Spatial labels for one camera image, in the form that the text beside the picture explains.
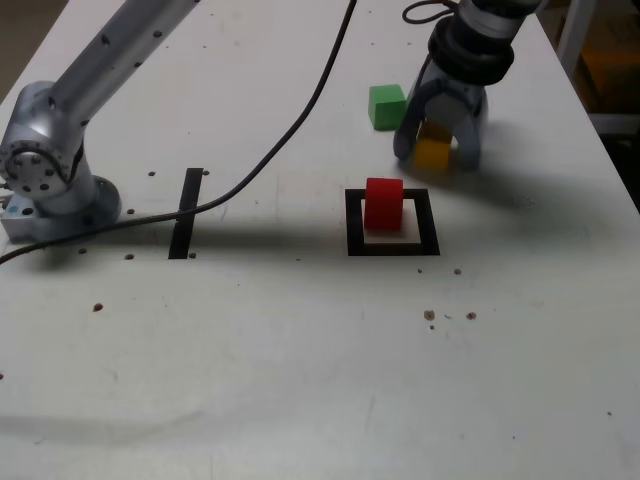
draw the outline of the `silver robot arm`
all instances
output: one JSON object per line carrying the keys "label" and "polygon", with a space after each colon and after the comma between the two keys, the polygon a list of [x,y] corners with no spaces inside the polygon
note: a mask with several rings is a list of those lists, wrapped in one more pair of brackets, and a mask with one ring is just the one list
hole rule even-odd
{"label": "silver robot arm", "polygon": [[0,176],[15,193],[2,215],[14,243],[114,223],[120,196],[91,175],[91,118],[200,0],[126,0],[56,83],[26,86],[0,144]]}

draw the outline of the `white tabletop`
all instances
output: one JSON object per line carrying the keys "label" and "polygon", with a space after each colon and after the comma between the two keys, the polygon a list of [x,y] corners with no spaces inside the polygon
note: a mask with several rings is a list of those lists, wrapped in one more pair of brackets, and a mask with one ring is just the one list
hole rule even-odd
{"label": "white tabletop", "polygon": [[[120,3],[70,1],[1,125]],[[346,3],[203,1],[88,128],[94,173],[136,215],[176,210],[188,167],[201,202],[226,191]],[[424,60],[405,3],[361,0],[309,121],[197,218],[195,260],[167,260],[167,224],[0,268],[0,479],[640,478],[638,212],[535,18],[488,89],[482,172],[403,177],[367,96]],[[429,189],[441,256],[347,256],[344,189],[372,176]]]}

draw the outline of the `red block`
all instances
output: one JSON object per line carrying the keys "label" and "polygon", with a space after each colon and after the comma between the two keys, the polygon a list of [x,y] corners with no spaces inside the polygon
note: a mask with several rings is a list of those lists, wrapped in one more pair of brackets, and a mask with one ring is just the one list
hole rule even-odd
{"label": "red block", "polygon": [[364,228],[400,230],[404,186],[394,178],[368,178],[364,203]]}

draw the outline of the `black cable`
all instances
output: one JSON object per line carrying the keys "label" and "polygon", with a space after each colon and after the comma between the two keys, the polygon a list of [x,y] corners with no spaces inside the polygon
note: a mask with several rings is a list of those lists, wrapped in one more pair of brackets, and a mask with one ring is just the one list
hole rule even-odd
{"label": "black cable", "polygon": [[344,15],[344,19],[342,20],[342,25],[340,26],[340,31],[338,32],[338,36],[333,45],[333,49],[331,50],[331,55],[329,56],[329,60],[327,61],[326,66],[324,67],[324,71],[322,72],[322,76],[316,86],[311,99],[307,103],[307,106],[304,108],[298,119],[291,125],[289,130],[282,136],[278,143],[274,145],[274,147],[264,156],[260,163],[254,167],[254,169],[235,187],[229,190],[227,193],[222,195],[220,198],[213,200],[212,202],[205,203],[204,205],[200,205],[196,208],[192,208],[191,210],[184,210],[182,212],[174,212],[174,213],[166,213],[163,215],[154,215],[151,217],[138,218],[135,220],[128,220],[126,222],[116,223],[115,225],[111,225],[104,228],[98,228],[89,232],[78,233],[75,235],[69,235],[68,237],[59,238],[56,240],[49,240],[47,242],[34,243],[33,245],[28,245],[26,247],[19,248],[14,250],[13,252],[7,253],[0,257],[0,265],[7,263],[9,260],[13,260],[16,257],[21,255],[25,255],[27,253],[35,252],[36,250],[42,250],[43,248],[53,247],[55,245],[60,245],[67,242],[75,242],[77,240],[81,240],[87,237],[93,237],[95,235],[100,235],[102,233],[113,232],[115,230],[122,230],[124,228],[138,227],[141,225],[149,225],[151,223],[160,223],[167,222],[170,220],[177,220],[178,218],[188,217],[191,215],[197,215],[199,213],[206,212],[211,210],[212,208],[219,207],[223,203],[228,202],[233,197],[235,197],[238,193],[240,193],[251,181],[256,178],[256,176],[262,171],[264,167],[276,156],[276,154],[286,145],[286,143],[291,140],[291,137],[298,131],[298,129],[302,126],[305,120],[309,117],[309,114],[315,107],[324,87],[327,84],[327,80],[329,80],[329,75],[331,74],[331,70],[336,62],[338,57],[338,53],[340,52],[340,47],[342,47],[342,43],[344,41],[344,37],[347,33],[347,28],[349,27],[349,23],[351,22],[351,17],[353,16],[353,11],[356,8],[356,4],[358,0],[350,0],[349,6],[347,7],[347,11]]}
{"label": "black cable", "polygon": [[[427,18],[420,18],[420,19],[409,18],[409,13],[411,13],[413,10],[415,10],[418,7],[424,7],[427,5],[444,5],[445,7],[447,7],[447,9]],[[421,2],[416,2],[412,5],[409,5],[407,8],[405,8],[404,12],[402,12],[402,19],[405,22],[410,23],[411,25],[424,25],[425,23],[438,20],[439,18],[444,17],[445,15],[455,13],[457,9],[458,9],[458,4],[456,2],[452,2],[451,0],[422,0]]]}

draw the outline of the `green cube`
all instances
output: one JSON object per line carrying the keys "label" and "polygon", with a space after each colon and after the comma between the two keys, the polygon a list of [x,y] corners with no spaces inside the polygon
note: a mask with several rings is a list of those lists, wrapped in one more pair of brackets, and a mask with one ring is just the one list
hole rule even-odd
{"label": "green cube", "polygon": [[397,130],[407,111],[407,100],[400,85],[382,85],[369,89],[369,118],[374,130]]}

